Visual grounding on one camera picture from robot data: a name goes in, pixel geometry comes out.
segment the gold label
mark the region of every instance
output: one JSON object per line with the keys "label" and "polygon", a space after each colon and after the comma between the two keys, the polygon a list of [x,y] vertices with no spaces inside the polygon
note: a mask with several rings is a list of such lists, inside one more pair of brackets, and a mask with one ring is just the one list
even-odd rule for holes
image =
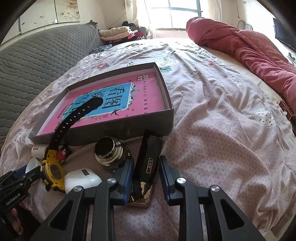
{"label": "gold label", "polygon": [[149,157],[146,173],[151,173],[153,159]]}

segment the pink quilted blanket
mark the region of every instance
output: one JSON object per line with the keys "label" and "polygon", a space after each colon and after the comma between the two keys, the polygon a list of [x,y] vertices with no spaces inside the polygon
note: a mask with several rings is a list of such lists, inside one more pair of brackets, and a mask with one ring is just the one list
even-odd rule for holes
{"label": "pink quilted blanket", "polygon": [[202,17],[190,19],[186,31],[196,44],[240,61],[279,93],[296,113],[296,68],[265,35]]}

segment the gray quilted sofa cover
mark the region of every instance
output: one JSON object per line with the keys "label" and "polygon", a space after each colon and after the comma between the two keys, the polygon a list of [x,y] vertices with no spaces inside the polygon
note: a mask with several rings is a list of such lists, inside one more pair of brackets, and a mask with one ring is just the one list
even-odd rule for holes
{"label": "gray quilted sofa cover", "polygon": [[102,45],[96,23],[90,21],[38,32],[0,51],[0,148],[29,103]]}

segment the watch face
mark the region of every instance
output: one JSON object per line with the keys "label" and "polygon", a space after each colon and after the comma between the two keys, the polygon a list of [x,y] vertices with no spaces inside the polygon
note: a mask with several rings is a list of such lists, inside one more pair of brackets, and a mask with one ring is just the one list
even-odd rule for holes
{"label": "watch face", "polygon": [[61,180],[63,178],[63,174],[57,165],[50,165],[50,171],[54,179]]}

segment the bed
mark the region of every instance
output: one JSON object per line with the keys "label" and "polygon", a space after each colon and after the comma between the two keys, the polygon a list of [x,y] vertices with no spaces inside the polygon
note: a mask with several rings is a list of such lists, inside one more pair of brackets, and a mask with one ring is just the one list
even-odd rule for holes
{"label": "bed", "polygon": [[[65,87],[148,62],[159,66],[175,108],[175,127],[162,150],[170,165],[198,185],[221,186],[267,241],[279,240],[296,210],[296,141],[277,105],[281,97],[227,54],[204,49],[190,39],[134,41],[80,60],[50,83],[16,120],[2,148],[0,175],[31,159],[33,144],[28,135]],[[271,117],[268,124],[257,118],[260,111]],[[141,138],[124,142],[136,160]],[[107,178],[93,149],[94,143],[71,147],[65,172],[90,168]],[[64,197],[46,192],[42,181],[35,182],[30,193],[30,211],[40,222]],[[116,208],[115,227],[116,240],[177,240],[178,208],[166,205],[157,179],[150,207]]]}

